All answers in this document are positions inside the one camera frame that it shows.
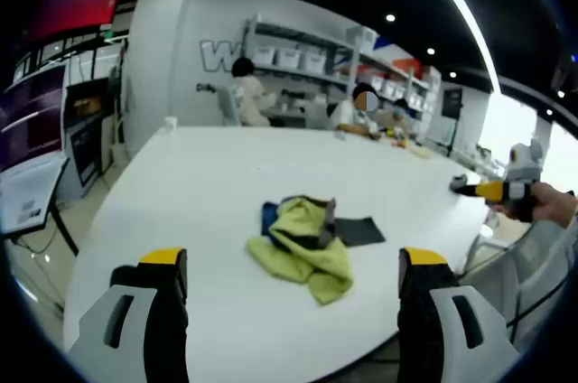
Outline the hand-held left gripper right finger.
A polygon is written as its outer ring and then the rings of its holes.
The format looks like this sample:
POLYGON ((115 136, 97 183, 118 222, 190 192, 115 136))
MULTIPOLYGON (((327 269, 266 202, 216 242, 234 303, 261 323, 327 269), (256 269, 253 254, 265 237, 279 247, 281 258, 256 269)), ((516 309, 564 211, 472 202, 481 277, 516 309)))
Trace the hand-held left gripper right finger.
POLYGON ((519 353, 503 316, 446 259, 399 250, 399 382, 498 382, 519 353))

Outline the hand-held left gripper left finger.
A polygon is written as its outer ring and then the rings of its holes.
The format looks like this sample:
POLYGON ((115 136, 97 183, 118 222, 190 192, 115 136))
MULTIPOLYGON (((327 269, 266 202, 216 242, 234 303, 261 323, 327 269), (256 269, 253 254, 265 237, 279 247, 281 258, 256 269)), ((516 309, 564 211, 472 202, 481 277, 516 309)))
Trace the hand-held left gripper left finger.
POLYGON ((89 382, 187 382, 187 251, 119 266, 79 319, 69 358, 89 382))

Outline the person's right hand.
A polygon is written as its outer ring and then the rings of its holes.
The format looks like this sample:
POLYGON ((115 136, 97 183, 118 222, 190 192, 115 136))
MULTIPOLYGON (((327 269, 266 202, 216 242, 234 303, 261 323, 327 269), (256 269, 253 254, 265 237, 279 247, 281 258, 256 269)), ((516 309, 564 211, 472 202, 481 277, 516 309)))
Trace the person's right hand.
POLYGON ((486 202, 495 212, 502 213, 511 220, 524 223, 531 221, 550 221, 563 229, 569 228, 577 215, 577 199, 570 193, 556 190, 550 184, 534 182, 530 185, 530 194, 533 200, 531 214, 519 216, 517 210, 510 202, 498 204, 486 202))

